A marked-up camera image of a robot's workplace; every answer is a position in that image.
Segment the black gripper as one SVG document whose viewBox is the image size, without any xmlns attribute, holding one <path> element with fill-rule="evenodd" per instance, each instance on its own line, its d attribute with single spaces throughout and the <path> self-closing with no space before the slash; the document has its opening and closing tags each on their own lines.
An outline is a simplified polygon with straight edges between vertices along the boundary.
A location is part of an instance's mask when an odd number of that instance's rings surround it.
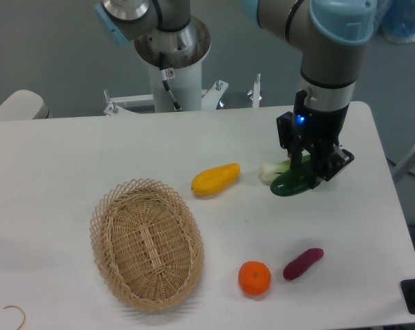
<svg viewBox="0 0 415 330">
<path fill-rule="evenodd" d="M 310 94 L 300 90 L 295 95 L 292 111 L 276 119 L 280 147 L 287 150 L 292 171 L 301 167 L 302 155 L 310 155 L 312 180 L 316 188 L 323 180 L 330 181 L 354 160 L 351 152 L 339 147 L 348 107 L 335 111 L 320 111 L 306 105 Z"/>
</svg>

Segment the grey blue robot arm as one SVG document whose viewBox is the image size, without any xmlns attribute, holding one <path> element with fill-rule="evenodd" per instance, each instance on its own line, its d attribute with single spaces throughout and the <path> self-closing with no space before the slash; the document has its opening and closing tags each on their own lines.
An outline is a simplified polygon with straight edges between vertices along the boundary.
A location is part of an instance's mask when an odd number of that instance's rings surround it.
<svg viewBox="0 0 415 330">
<path fill-rule="evenodd" d="M 375 1 L 243 1 L 258 26 L 297 48 L 301 81 L 292 111 L 277 118 L 288 167 L 262 179 L 287 197 L 329 181 L 353 159 L 342 149 L 345 121 L 363 55 L 374 29 Z M 157 112 L 215 108 L 202 93 L 201 64 L 211 39 L 188 1 L 99 1 L 94 11 L 119 45 L 133 44 L 149 70 Z"/>
</svg>

